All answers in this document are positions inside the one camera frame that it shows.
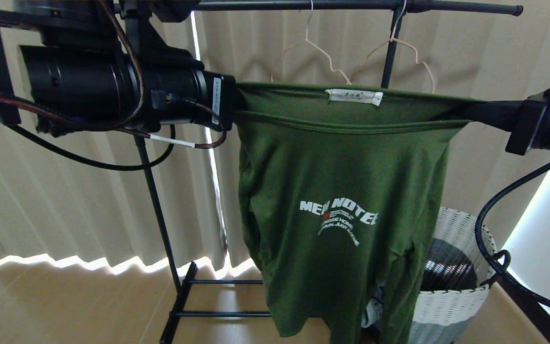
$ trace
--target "wire hanger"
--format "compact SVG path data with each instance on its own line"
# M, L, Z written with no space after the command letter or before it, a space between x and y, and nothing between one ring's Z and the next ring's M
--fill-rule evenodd
M277 63L284 59L284 56L286 55L286 52L288 52L288 50L294 48L295 46L308 44L308 45L311 45L312 47L314 47L316 50L318 50L322 54L326 55L326 57L328 57L328 61L330 62L330 71L333 72L333 73L341 73L343 78L345 78L345 81L347 82L347 85L351 85L351 81L349 80L349 78L347 77L345 72L343 72L340 69L335 70L334 68L332 68L332 58L330 58L330 55L327 52L325 52L324 50L322 50L322 48L319 48L319 46L317 46L314 42L309 40L309 23L311 22L311 17L313 17L313 11L314 11L314 5L313 5L313 0L311 0L311 14L309 14L309 18L307 20L307 27L305 28L305 39L304 39L304 41L298 42L296 44L293 44L293 45L285 48L284 51L282 52L281 56L277 60L275 60L275 62L271 66L271 82L273 82L273 70L275 69L275 66L277 65Z
M369 60L369 57L371 55L373 55L374 52L376 52L377 50L381 49L384 47L384 45L388 44L388 43L391 43L391 42L397 42L397 43L400 43L408 48L411 48L413 49L413 51L415 52L415 65L423 65L425 68L426 68L426 71L428 72L428 75L430 76L430 81L432 81L432 94L434 94L434 91L436 90L436 83L434 82L434 76L432 75L432 71L430 70L430 67L428 67L428 64L425 62L425 61L421 61L419 62L419 52L417 51L417 48L415 48L414 46L404 42L404 41L401 41L400 39L397 39L394 37L395 33L396 33L396 29L398 28L398 25L399 25L399 22L400 22L400 19L402 18L402 16L404 15L404 10L406 9L406 0L404 0L404 4L402 6L402 11L400 11L400 14L399 16L396 18L396 22L393 26L393 30L391 31L391 36L390 38L383 42L380 46L377 46L375 49L373 49L372 52L369 52L369 54L366 56L366 58L364 59L364 62L362 62L361 64L359 64L355 69L354 69L354 72L351 74L351 76L349 77L350 80L353 79L353 77L355 76L355 74L360 71L360 69L362 68L362 66L366 63L366 61Z

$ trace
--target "green shirt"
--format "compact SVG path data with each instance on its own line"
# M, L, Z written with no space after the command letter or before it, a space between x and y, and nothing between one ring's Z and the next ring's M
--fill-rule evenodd
M362 312L385 281L381 340L407 344L447 148L469 122L456 114L478 100L358 86L238 87L246 102L235 115L244 239L280 335L320 316L331 344L357 344Z

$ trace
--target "curtain fold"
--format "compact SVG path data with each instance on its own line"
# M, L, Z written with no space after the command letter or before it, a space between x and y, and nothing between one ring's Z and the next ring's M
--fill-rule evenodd
M518 1L491 1L518 4ZM488 13L428 11L404 16L400 39L419 50L436 80L436 93L485 100L523 100L550 87L550 1L526 1L520 17ZM310 11L197 13L199 45L208 68L237 81L269 81L284 48L304 39ZM348 76L389 38L390 11L314 11L309 39L329 53L334 69ZM354 85L379 86L386 46L354 74ZM289 50L273 67L275 81L344 85L314 48ZM413 50L399 45L390 87L430 92L430 78L415 64ZM231 133L215 151L224 225L233 265L249 256L238 214L238 152ZM478 214L491 196L550 160L533 150L520 157L504 151L508 133L472 123L452 141L443 206ZM502 246L535 193L541 178L504 198L487 217Z
M0 9L11 7L11 1L0 2ZM162 24L154 17L151 22L168 44L194 52L190 20ZM39 34L2 29L2 35L15 93L30 97L21 82L17 46L40 45ZM21 115L22 126L35 133L34 115ZM207 139L201 126L176 129L178 139ZM161 135L168 136L169 129ZM40 137L97 161L139 164L135 142L124 133ZM151 160L165 149L166 144L147 140ZM208 152L176 146L153 174L177 266L209 257L214 268L222 268L225 241ZM77 255L84 261L105 257L111 266L135 256L149 265L166 256L143 172L81 165L0 124L0 258L42 253L53 259Z

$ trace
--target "laundry basket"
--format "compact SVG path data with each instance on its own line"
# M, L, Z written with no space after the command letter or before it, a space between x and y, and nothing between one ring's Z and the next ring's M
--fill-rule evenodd
M450 344L460 337L489 294L497 276L483 258L474 236L476 217L441 207L422 287L411 326L409 344ZM485 226L483 240L495 258L505 258L506 250L496 253L496 244ZM363 326L374 324L381 329L381 285L371 299Z

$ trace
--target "beige curtain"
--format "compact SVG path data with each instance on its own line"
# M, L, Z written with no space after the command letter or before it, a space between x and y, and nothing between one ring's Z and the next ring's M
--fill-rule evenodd
M0 1L0 9L11 5ZM168 44L194 52L190 21L153 22ZM2 33L15 93L28 97L20 80L17 45L39 45L39 34ZM22 126L34 133L34 124L33 115L23 112ZM169 135L169 129L162 135ZM41 136L90 159L139 164L133 138L123 133ZM177 137L205 142L205 131L177 126ZM147 143L152 160L165 148L164 143ZM216 269L223 266L225 240L210 166L208 152L177 146L153 169L178 266L205 256ZM0 124L0 258L42 253L54 259L78 255L85 261L106 257L111 266L134 256L146 265L165 257L143 172L111 172L69 161Z
M400 38L419 49L436 79L436 92L486 100L521 100L550 87L550 1L513 1L521 17L429 11L404 18ZM269 81L282 50L304 39L309 11L197 13L203 61L238 81ZM315 11L309 38L332 57L334 68L351 74L365 56L389 37L391 12ZM356 85L379 86L386 49L371 56ZM428 75L414 52L399 46L391 88L430 92ZM275 81L341 85L328 59L309 46L290 50L273 69ZM443 205L477 214L497 191L550 160L535 150L520 157L504 151L508 133L474 123L452 141ZM239 141L230 135L215 151L222 211L232 264L247 259L238 211ZM539 180L507 196L489 214L487 225L502 246Z

